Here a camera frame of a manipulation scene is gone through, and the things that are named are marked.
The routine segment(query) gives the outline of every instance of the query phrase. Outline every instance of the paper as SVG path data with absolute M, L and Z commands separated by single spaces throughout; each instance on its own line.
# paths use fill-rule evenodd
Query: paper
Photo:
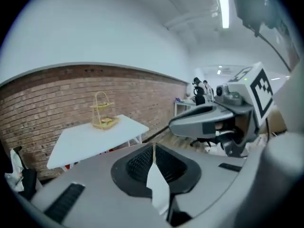
M 13 173 L 5 173 L 4 177 L 8 182 L 8 185 L 15 191 L 21 192 L 24 191 L 24 187 L 22 184 L 22 163 L 20 157 L 17 153 L 12 149 L 10 151 L 10 159 L 13 167 Z
M 153 145 L 153 164 L 148 172 L 146 186 L 152 190 L 152 205 L 156 208 L 159 215 L 167 218 L 166 213 L 169 209 L 170 189 L 156 165 L 155 144 Z

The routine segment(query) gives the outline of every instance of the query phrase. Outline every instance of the white cloth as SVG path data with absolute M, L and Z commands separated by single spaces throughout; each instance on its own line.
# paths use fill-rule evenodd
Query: white cloth
M 22 184 L 22 163 L 20 160 L 20 157 L 17 155 L 17 153 L 14 150 L 10 151 L 10 161 L 13 167 L 13 173 L 5 173 L 4 177 L 6 181 L 8 182 L 8 185 L 10 188 L 17 192 L 21 192 L 24 190 L 23 184 Z
M 167 218 L 170 203 L 169 185 L 155 163 L 152 164 L 147 177 L 147 188 L 152 190 L 152 205 L 159 215 Z
M 210 85 L 208 84 L 204 84 L 204 83 L 199 83 L 199 87 L 204 89 L 204 94 L 207 96 L 207 100 L 210 101 L 214 101 L 214 97 L 213 97 L 213 93 L 212 93 L 212 88 Z

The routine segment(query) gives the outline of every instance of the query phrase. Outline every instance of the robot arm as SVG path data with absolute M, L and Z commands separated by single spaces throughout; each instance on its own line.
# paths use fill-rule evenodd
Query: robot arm
M 178 136 L 220 142 L 228 156 L 240 157 L 270 113 L 272 95 L 263 66 L 258 63 L 243 68 L 227 84 L 218 86 L 214 103 L 176 116 L 169 128 Z

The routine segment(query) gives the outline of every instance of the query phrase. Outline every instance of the person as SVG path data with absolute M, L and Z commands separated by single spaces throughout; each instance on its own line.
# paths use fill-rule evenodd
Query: person
M 194 102 L 196 103 L 196 105 L 205 104 L 208 101 L 208 99 L 206 96 L 206 90 L 204 84 L 200 81 L 198 77 L 195 77 L 193 79 L 192 84 L 194 85 L 194 96 L 192 99 L 195 99 Z
M 213 95 L 213 90 L 211 86 L 208 84 L 207 80 L 203 81 L 204 87 L 205 87 L 205 94 L 207 96 L 208 101 L 214 101 L 214 95 Z

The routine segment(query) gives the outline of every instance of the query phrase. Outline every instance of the brick wall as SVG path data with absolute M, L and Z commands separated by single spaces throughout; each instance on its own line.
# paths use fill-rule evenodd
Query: brick wall
M 21 157 L 39 179 L 58 176 L 46 167 L 61 132 L 90 122 L 89 106 L 97 91 L 124 114 L 150 128 L 143 140 L 173 117 L 173 101 L 186 84 L 164 76 L 112 66 L 65 66 L 35 72 L 0 88 L 0 138 L 5 148 L 22 146 Z

